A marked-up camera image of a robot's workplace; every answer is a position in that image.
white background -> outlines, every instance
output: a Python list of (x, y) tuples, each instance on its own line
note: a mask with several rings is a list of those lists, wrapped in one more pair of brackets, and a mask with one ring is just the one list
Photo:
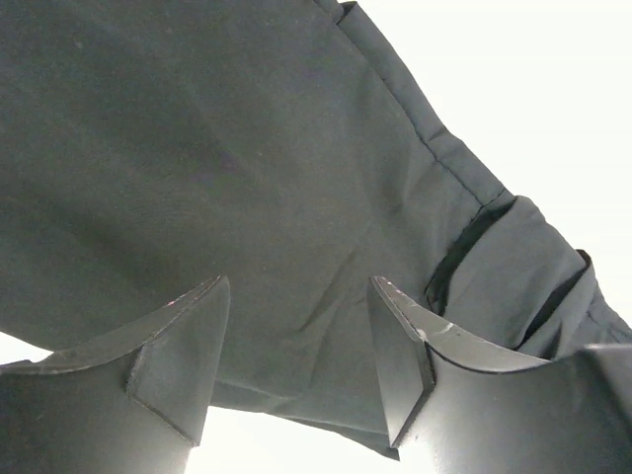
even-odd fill
[[(363, 0), (448, 128), (593, 258), (632, 322), (632, 2)], [(32, 356), (0, 339), (0, 361)], [(344, 438), (210, 409), (188, 474), (404, 472)]]

black fabric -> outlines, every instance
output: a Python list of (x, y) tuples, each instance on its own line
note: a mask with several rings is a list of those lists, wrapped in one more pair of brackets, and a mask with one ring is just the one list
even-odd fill
[(632, 342), (359, 5), (3, 0), (0, 21), (0, 330), (66, 348), (226, 275), (212, 404), (390, 456), (370, 276), (525, 353)]

dark gray cloth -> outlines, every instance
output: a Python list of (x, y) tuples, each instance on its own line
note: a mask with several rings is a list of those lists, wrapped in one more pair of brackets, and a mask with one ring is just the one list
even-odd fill
[(370, 276), (528, 354), (632, 342), (358, 5), (3, 0), (0, 22), (1, 331), (66, 348), (226, 275), (212, 404), (391, 456)]

garment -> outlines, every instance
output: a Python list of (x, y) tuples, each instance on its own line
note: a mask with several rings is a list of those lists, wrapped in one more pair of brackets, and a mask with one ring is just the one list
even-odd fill
[(526, 354), (632, 342), (588, 254), (445, 128), (358, 4), (0, 19), (1, 331), (63, 349), (228, 276), (210, 402), (389, 456), (371, 276)]

